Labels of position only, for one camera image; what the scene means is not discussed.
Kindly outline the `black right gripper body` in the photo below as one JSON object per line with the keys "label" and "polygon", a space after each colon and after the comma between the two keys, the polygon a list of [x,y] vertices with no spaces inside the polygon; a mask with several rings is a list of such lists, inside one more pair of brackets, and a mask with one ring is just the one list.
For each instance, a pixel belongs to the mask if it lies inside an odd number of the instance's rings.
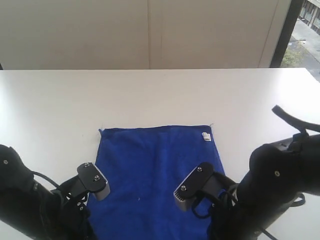
{"label": "black right gripper body", "polygon": [[213,206],[210,208],[208,238],[210,240],[257,240],[265,226],[263,218],[268,211],[265,201],[236,201],[227,191],[208,192]]}

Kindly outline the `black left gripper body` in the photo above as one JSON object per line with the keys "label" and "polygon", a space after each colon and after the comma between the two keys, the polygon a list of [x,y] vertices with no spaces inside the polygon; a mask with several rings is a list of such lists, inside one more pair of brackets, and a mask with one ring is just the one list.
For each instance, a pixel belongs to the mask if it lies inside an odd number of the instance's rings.
{"label": "black left gripper body", "polygon": [[49,195],[49,238],[51,240],[95,240],[90,213],[80,200],[67,199],[60,192]]}

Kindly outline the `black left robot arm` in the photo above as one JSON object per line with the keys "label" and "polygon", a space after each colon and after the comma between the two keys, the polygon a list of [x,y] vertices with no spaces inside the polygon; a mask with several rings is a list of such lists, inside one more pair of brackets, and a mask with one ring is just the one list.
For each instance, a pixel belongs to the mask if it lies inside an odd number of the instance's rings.
{"label": "black left robot arm", "polygon": [[77,176],[48,190],[9,146],[0,147],[0,220],[32,240],[95,240]]}

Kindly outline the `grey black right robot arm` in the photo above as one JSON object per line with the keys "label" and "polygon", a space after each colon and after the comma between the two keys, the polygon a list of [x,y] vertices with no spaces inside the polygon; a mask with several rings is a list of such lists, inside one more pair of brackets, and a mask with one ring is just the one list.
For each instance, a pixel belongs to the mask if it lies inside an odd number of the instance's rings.
{"label": "grey black right robot arm", "polygon": [[318,134],[263,144],[249,158],[249,171],[236,183],[226,176],[207,229],[209,240],[256,240],[304,194],[320,194]]}

